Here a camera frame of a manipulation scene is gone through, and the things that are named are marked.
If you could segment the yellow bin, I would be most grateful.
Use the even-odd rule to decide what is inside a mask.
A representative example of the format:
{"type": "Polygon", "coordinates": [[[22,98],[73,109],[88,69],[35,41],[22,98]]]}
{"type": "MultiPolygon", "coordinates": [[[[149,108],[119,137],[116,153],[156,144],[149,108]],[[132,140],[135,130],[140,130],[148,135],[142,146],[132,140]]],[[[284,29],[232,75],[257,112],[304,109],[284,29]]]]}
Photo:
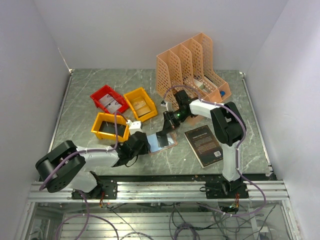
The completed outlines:
{"type": "MultiPolygon", "coordinates": [[[[130,136],[129,126],[127,125],[126,120],[121,115],[116,116],[116,126],[118,141],[122,143],[128,140],[130,136]]],[[[116,126],[114,114],[99,112],[91,128],[91,132],[95,134],[95,136],[99,140],[115,140],[116,126]]]]}
{"type": "Polygon", "coordinates": [[[136,88],[123,96],[137,121],[145,122],[158,115],[155,103],[143,87],[136,88]]]}

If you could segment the red plastic bin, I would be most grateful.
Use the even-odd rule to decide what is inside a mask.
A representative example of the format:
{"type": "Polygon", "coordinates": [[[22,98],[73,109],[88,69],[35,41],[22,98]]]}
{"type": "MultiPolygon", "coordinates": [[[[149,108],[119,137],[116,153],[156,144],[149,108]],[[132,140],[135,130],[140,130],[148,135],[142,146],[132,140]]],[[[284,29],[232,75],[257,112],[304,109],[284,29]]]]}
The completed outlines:
{"type": "Polygon", "coordinates": [[[95,106],[107,114],[114,114],[116,111],[124,113],[129,109],[125,98],[108,85],[90,95],[95,106]]]}

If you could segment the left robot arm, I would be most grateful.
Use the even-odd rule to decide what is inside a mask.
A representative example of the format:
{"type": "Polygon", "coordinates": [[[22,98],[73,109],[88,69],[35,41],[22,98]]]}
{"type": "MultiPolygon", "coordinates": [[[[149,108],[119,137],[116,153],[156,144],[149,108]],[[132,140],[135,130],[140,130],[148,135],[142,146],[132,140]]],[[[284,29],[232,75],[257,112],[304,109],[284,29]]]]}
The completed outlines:
{"type": "Polygon", "coordinates": [[[104,148],[84,148],[66,140],[35,164],[43,181],[39,190],[56,193],[70,187],[96,199],[102,193],[102,186],[95,170],[100,167],[128,167],[128,162],[149,151],[147,135],[140,131],[123,143],[104,148]]]}

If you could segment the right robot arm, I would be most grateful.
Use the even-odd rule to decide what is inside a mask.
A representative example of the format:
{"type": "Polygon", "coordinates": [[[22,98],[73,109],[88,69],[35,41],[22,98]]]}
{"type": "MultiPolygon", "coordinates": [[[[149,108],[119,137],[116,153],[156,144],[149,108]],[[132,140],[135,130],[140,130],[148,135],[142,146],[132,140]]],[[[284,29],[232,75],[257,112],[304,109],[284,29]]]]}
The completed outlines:
{"type": "Polygon", "coordinates": [[[240,145],[247,133],[236,104],[232,101],[216,103],[198,97],[191,98],[185,90],[178,91],[174,98],[178,109],[163,112],[163,127],[156,135],[160,138],[174,131],[188,117],[202,116],[210,119],[215,137],[223,150],[222,176],[227,182],[221,184],[220,192],[226,198],[233,197],[238,192],[235,181],[242,177],[240,145]]]}

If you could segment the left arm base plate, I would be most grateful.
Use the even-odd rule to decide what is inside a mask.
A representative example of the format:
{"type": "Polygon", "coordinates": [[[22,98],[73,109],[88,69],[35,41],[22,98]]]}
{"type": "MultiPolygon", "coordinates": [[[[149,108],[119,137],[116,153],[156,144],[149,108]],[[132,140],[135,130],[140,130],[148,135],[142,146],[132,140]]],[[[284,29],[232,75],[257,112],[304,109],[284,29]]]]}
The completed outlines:
{"type": "Polygon", "coordinates": [[[72,189],[71,198],[73,200],[82,199],[82,195],[87,200],[98,200],[102,197],[107,200],[115,200],[117,198],[118,184],[113,180],[92,181],[92,182],[72,182],[68,186],[72,189]]]}

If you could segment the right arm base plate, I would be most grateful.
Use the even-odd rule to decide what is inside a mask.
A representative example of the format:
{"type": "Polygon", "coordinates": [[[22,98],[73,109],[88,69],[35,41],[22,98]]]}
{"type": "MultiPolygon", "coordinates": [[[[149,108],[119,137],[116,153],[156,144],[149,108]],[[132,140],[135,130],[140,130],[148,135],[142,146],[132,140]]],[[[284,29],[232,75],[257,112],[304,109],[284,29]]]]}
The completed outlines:
{"type": "Polygon", "coordinates": [[[200,187],[200,192],[205,193],[207,199],[247,199],[249,197],[247,185],[241,180],[228,182],[218,180],[206,182],[200,187]]]}

